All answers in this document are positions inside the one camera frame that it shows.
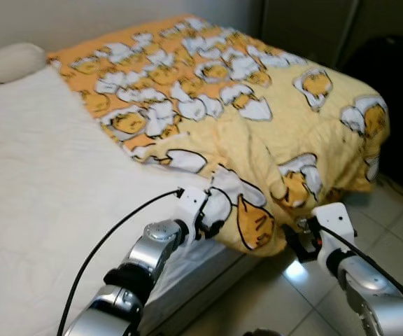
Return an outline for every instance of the yellow comforter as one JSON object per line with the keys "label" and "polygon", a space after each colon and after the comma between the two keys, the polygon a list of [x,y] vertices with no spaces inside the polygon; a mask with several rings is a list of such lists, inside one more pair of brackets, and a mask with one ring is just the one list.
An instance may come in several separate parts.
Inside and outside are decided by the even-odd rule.
{"label": "yellow comforter", "polygon": [[389,133],[364,83],[190,15],[49,57],[132,158],[212,178],[201,234],[259,256],[282,224],[370,190]]}

